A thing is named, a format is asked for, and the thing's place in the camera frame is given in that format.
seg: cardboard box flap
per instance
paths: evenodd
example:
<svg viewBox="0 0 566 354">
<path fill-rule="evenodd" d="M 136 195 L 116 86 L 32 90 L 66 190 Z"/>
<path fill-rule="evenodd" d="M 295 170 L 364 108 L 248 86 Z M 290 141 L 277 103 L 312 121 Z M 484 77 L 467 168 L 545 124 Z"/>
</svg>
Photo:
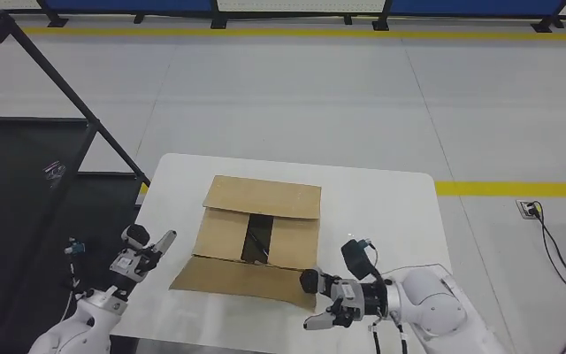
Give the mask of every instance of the cardboard box flap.
<svg viewBox="0 0 566 354">
<path fill-rule="evenodd" d="M 215 176 L 203 206 L 296 219 L 320 218 L 320 187 Z"/>
<path fill-rule="evenodd" d="M 310 311 L 316 298 L 302 291 L 301 272 L 229 260 L 191 257 L 170 289 L 265 297 Z"/>
<path fill-rule="evenodd" d="M 249 214 L 206 208 L 193 254 L 240 259 Z"/>
<path fill-rule="evenodd" d="M 269 263 L 294 269 L 316 266 L 318 228 L 319 220 L 275 218 Z"/>
</svg>

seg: box opening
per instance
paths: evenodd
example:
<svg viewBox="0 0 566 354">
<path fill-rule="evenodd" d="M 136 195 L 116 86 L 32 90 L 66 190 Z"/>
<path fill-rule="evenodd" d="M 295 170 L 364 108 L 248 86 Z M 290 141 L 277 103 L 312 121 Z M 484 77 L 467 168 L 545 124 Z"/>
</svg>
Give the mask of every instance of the box opening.
<svg viewBox="0 0 566 354">
<path fill-rule="evenodd" d="M 241 260 L 248 263 L 267 264 L 269 246 L 272 242 L 273 217 L 249 214 L 246 238 L 241 250 Z"/>
</svg>

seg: gray floor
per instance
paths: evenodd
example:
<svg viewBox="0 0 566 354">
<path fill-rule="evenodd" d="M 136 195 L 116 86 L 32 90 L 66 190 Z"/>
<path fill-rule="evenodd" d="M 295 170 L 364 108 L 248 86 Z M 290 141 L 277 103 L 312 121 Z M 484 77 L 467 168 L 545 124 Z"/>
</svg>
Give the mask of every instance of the gray floor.
<svg viewBox="0 0 566 354">
<path fill-rule="evenodd" d="M 185 19 L 143 24 L 208 25 Z M 132 25 L 85 18 L 67 26 Z M 392 26 L 438 29 L 415 21 Z M 437 181 L 565 180 L 563 42 L 33 39 L 149 176 L 161 156 L 181 152 L 423 172 Z M 0 114 L 79 115 L 14 42 L 0 46 L 0 58 L 0 82 L 9 82 L 0 86 Z M 127 170 L 102 140 L 81 168 Z M 559 352 L 566 287 L 547 261 L 539 227 L 520 218 L 515 199 L 440 198 L 455 277 L 509 352 Z M 541 202 L 548 227 L 566 249 L 566 201 Z M 214 351 L 141 341 L 139 352 L 177 349 Z"/>
</svg>

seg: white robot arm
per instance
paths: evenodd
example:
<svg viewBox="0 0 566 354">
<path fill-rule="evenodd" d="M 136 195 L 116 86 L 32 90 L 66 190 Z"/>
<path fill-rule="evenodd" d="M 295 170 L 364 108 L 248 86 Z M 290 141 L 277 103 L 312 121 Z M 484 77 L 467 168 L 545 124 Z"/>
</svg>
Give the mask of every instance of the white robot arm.
<svg viewBox="0 0 566 354">
<path fill-rule="evenodd" d="M 446 269 L 419 266 L 402 277 L 383 279 L 363 250 L 367 245 L 367 241 L 351 240 L 342 247 L 342 254 L 358 280 L 372 274 L 376 279 L 373 283 L 343 280 L 318 268 L 302 273 L 305 292 L 333 300 L 325 312 L 305 320 L 305 329 L 349 327 L 363 316 L 376 316 L 376 323 L 391 320 L 401 331 L 401 323 L 408 323 L 427 354 L 506 352 Z M 372 330 L 377 338 L 377 327 Z"/>
<path fill-rule="evenodd" d="M 127 298 L 167 252 L 177 234 L 168 231 L 156 244 L 144 247 L 149 234 L 139 225 L 122 233 L 125 248 L 111 265 L 114 285 L 105 292 L 90 290 L 77 302 L 74 315 L 37 338 L 29 354 L 109 354 L 110 332 L 127 308 Z"/>
<path fill-rule="evenodd" d="M 175 237 L 174 231 L 168 231 L 157 244 L 144 248 L 149 235 L 143 227 L 127 228 L 122 234 L 126 247 L 111 265 L 116 273 L 115 285 L 105 292 L 91 290 L 84 295 L 74 315 L 40 336 L 29 353 L 110 353 L 110 332 L 126 310 L 129 294 L 155 268 Z M 428 354 L 506 352 L 448 271 L 416 267 L 404 276 L 383 279 L 363 250 L 367 245 L 366 241 L 351 240 L 342 247 L 342 254 L 358 280 L 372 274 L 376 279 L 372 283 L 343 280 L 318 268 L 302 273 L 305 292 L 333 300 L 325 312 L 305 320 L 305 329 L 349 327 L 363 316 L 376 316 L 376 323 L 391 320 L 400 330 L 402 323 L 408 323 Z M 377 339 L 376 326 L 373 331 Z M 406 342 L 402 347 L 406 353 Z"/>
</svg>

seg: white table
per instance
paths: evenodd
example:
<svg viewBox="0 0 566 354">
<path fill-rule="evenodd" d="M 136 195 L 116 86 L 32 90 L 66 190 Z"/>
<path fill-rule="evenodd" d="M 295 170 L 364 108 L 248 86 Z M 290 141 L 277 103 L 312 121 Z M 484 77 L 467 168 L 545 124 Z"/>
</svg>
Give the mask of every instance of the white table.
<svg viewBox="0 0 566 354">
<path fill-rule="evenodd" d="M 159 162 L 137 223 L 147 228 L 152 242 L 169 229 L 178 236 L 136 287 L 113 334 L 270 353 L 375 352 L 367 331 L 370 318 L 348 329 L 307 332 L 302 323 L 311 313 L 292 304 L 169 290 L 191 255 L 203 199 L 216 174 L 321 186 L 318 264 L 327 273 L 353 278 L 340 253 L 348 234 L 372 239 L 381 272 L 431 263 L 450 269 L 434 183 L 427 174 L 167 154 Z M 329 303 L 318 296 L 317 311 Z M 383 352 L 401 353 L 392 323 L 379 325 L 379 338 Z M 411 353 L 423 352 L 412 333 L 409 347 Z"/>
</svg>

